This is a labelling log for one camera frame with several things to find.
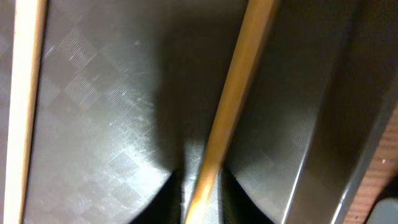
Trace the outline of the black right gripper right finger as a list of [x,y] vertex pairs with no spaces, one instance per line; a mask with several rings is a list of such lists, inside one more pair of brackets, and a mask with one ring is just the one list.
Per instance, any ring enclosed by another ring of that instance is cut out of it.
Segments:
[[273,224],[260,211],[226,167],[221,173],[222,223],[224,224]]

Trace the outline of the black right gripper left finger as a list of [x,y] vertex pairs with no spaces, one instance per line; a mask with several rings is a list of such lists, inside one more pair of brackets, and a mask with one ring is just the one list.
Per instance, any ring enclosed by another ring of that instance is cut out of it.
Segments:
[[181,224],[182,173],[172,172],[148,206],[129,224]]

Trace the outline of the wooden chopstick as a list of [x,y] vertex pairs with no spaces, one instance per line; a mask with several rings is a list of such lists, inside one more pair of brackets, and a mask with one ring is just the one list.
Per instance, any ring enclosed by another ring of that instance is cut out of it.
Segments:
[[279,1],[249,0],[184,222],[203,223]]
[[4,224],[23,221],[47,0],[17,0],[7,136]]

